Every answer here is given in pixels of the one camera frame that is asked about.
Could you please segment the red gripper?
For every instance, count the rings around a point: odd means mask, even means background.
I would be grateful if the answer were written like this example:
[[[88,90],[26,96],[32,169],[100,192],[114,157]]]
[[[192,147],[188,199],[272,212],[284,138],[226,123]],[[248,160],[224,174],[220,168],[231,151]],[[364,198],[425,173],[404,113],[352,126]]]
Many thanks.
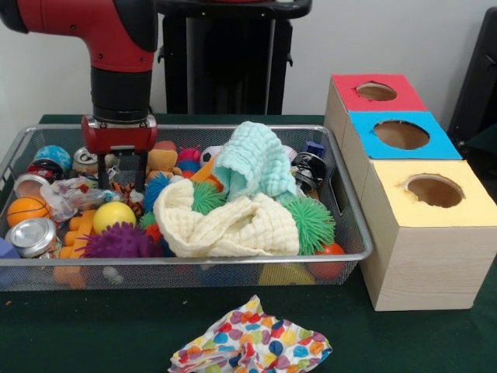
[[[85,147],[97,154],[99,189],[109,189],[106,155],[117,151],[134,151],[139,161],[135,173],[135,190],[144,191],[148,151],[155,146],[158,127],[154,116],[148,115],[139,123],[110,123],[95,119],[91,115],[82,117],[82,133]]]

